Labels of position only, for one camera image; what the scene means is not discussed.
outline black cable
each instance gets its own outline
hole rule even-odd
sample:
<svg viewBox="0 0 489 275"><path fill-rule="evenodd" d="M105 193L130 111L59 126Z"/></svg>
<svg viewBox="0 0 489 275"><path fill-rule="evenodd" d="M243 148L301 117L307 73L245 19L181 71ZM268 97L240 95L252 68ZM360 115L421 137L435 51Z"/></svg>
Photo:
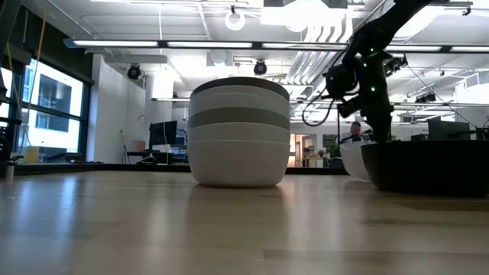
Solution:
<svg viewBox="0 0 489 275"><path fill-rule="evenodd" d="M416 76L417 79L419 79L419 81L421 81L421 83L426 87L428 88L428 90L430 92L433 93L433 95L435 95L441 102L443 102L444 104L446 104L455 114L457 114L460 118L462 118L463 120L465 120L467 123L469 123L470 125L472 125L473 127L477 128L477 126L475 124L473 124L472 122L470 122L467 118L464 118L462 115L460 115L460 113L458 113L453 107L451 107L449 104L447 104L439 95L437 95L435 93L434 90L432 90L422 79L421 77L418 76L418 74L416 72L414 72L414 70L411 68L411 66L409 65L406 65L408 68L410 68L411 72L413 72L414 76Z"/></svg>
<svg viewBox="0 0 489 275"><path fill-rule="evenodd" d="M346 51L347 51L347 50L348 50L348 48L345 48L345 49L344 49L344 50L343 50L343 51L342 51L342 52L341 52L341 53L340 53L340 54L339 54L339 55L338 55L338 56L335 58L335 60L333 61L333 63L332 63L332 65L331 65L331 66L334 66L334 65L335 65L335 64L338 62L338 60L340 59L340 57L342 57L342 56L343 56L343 54L345 54L345 53L346 53ZM324 93L324 91L326 91L326 88L327 88L327 86L326 86L326 87L324 87L324 89L323 89L323 90L322 90L322 91L321 91L321 92L320 92L320 93L319 93L319 94L318 94L318 95L317 95L317 96L316 96L316 97L315 97L313 100L311 100L311 101L310 101L310 102L309 102L309 103L306 105L306 107L303 109L303 122L304 122L304 124L305 124L305 125L310 126L310 127L318 127L318 126L322 125L322 124L323 124L323 123L324 123L324 122L325 122L325 121L328 119L328 117L329 117L329 113L331 112L331 108L332 108L332 106L333 106L333 102L335 101L334 99L332 99L331 103L329 104L329 107L328 107L328 112L326 113L326 116L324 117L324 119L323 119L322 121L320 121L320 123L318 123L318 124L314 124L314 125L313 125L313 124L310 124L309 122L307 122L307 121L306 121L306 116L305 116L305 114L306 114L306 112L307 112L308 107L310 107L312 104L314 104L314 102L316 102L316 101L317 101L319 98L321 98L321 97L322 97L322 94Z"/></svg>
<svg viewBox="0 0 489 275"><path fill-rule="evenodd" d="M326 87L311 102L307 103L306 107L303 109L303 122L304 122L305 125L307 125L309 127L318 127L321 124L323 124L326 121L326 119L328 119L328 117L329 117L329 113L330 113L331 108L333 106L333 103L335 101L333 99L331 100L331 103L329 104L328 112L326 113L326 116L324 117L324 119L322 119L320 121L320 123L314 124L314 125L313 124L310 124L309 122L306 121L306 116L305 116L308 107L311 106L318 98L320 98L322 96L322 94L324 93L324 91L326 91Z"/></svg>

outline man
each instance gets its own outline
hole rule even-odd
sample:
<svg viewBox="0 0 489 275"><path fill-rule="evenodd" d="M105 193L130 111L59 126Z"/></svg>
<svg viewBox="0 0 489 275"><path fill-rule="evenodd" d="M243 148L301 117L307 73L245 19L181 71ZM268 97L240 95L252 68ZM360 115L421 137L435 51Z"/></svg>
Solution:
<svg viewBox="0 0 489 275"><path fill-rule="evenodd" d="M353 123L351 123L350 131L348 133L343 133L340 136L339 140L343 141L344 139L347 138L347 140L344 142L356 141L359 138L360 132L361 132L360 122L354 121Z"/></svg>

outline wall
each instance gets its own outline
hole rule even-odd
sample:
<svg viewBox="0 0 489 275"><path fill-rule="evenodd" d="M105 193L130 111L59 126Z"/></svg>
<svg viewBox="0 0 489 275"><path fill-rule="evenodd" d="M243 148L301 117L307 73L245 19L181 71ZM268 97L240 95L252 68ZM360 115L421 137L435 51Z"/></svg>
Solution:
<svg viewBox="0 0 489 275"><path fill-rule="evenodd" d="M177 121L176 128L187 130L186 120L189 118L188 110L188 108L172 108L171 118Z"/></svg>
<svg viewBox="0 0 489 275"><path fill-rule="evenodd" d="M87 160L121 163L121 131L129 150L131 141L145 141L147 146L150 123L171 120L171 103L152 102L148 92L110 67L99 54L93 57L92 78L96 84L90 97Z"/></svg>
<svg viewBox="0 0 489 275"><path fill-rule="evenodd" d="M457 103L489 104L489 92L487 92L488 89L489 84L472 86L466 89L464 83L459 83L455 86L455 101ZM455 115L456 121L466 122L465 119L467 119L477 127L482 127L489 119L488 107L458 108L457 113L459 113L459 115Z"/></svg>

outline window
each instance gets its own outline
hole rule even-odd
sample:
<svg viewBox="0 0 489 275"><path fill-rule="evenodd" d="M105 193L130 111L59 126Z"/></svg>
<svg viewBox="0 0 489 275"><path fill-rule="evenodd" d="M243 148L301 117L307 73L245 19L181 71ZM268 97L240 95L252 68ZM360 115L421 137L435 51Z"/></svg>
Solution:
<svg viewBox="0 0 489 275"><path fill-rule="evenodd" d="M70 115L80 116L82 110L83 83L36 60L25 67L24 94L22 100Z"/></svg>
<svg viewBox="0 0 489 275"><path fill-rule="evenodd" d="M78 152L79 121L47 114L31 109L22 109L22 121L28 121L27 133L20 131L18 145L40 148L40 160L51 154Z"/></svg>
<svg viewBox="0 0 489 275"><path fill-rule="evenodd" d="M3 83L4 83L5 87L7 88L6 96L10 97L12 77L13 77L12 72L10 70L2 68L2 76L3 76ZM2 103L2 105L0 105L0 117L8 118L8 112L9 111L10 111L10 105L9 104ZM7 123L0 122L0 126L7 127Z"/></svg>
<svg viewBox="0 0 489 275"><path fill-rule="evenodd" d="M25 133L24 127L20 129L18 146L39 147L39 161L54 154L79 152L83 87L83 82L32 60L25 67L22 95L22 121L28 126Z"/></svg>

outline ceiling light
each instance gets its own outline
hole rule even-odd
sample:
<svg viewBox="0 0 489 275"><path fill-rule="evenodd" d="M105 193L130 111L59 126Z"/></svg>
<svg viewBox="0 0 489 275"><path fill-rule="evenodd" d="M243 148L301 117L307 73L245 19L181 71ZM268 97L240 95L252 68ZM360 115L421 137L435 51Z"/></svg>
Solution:
<svg viewBox="0 0 489 275"><path fill-rule="evenodd" d="M193 41L169 41L168 47L175 48L238 48L248 49L252 47L251 42L193 42Z"/></svg>
<svg viewBox="0 0 489 275"><path fill-rule="evenodd" d="M238 16L238 21L237 22L235 22L235 23L232 23L231 22L231 16L232 15L237 15ZM243 15L243 13L242 12L239 12L239 11L235 11L235 12L231 12L230 11L224 17L224 24L226 25L226 27L228 27L229 30L239 31L246 24L245 15Z"/></svg>
<svg viewBox="0 0 489 275"><path fill-rule="evenodd" d="M158 47L156 41L75 40L79 47Z"/></svg>
<svg viewBox="0 0 489 275"><path fill-rule="evenodd" d="M284 7L262 8L260 23L303 31L307 26L332 26L344 17L345 12L346 9L329 8L321 0L296 0Z"/></svg>
<svg viewBox="0 0 489 275"><path fill-rule="evenodd" d="M235 2L235 1L193 1L193 0L91 0L92 2L104 2L104 3L126 3L136 5L161 5L161 4L176 4L176 5L195 5L196 3L202 3L203 5L235 5L235 6L248 6L247 2Z"/></svg>
<svg viewBox="0 0 489 275"><path fill-rule="evenodd" d="M152 98L152 101L162 101L162 102L190 102L190 99L156 99Z"/></svg>
<svg viewBox="0 0 489 275"><path fill-rule="evenodd" d="M435 18L443 12L443 7L428 6L415 14L396 33L394 39L409 39L428 27Z"/></svg>
<svg viewBox="0 0 489 275"><path fill-rule="evenodd" d="M489 53L489 47L481 47L481 46L464 46L464 47L452 47L450 51L456 51L456 52L468 52L468 53L473 53L473 52L485 52Z"/></svg>
<svg viewBox="0 0 489 275"><path fill-rule="evenodd" d="M342 51L347 44L314 44L314 43L263 43L265 49L293 49L293 50L330 50Z"/></svg>
<svg viewBox="0 0 489 275"><path fill-rule="evenodd" d="M388 52L437 52L442 49L442 46L419 46L419 45L390 45L386 47Z"/></svg>

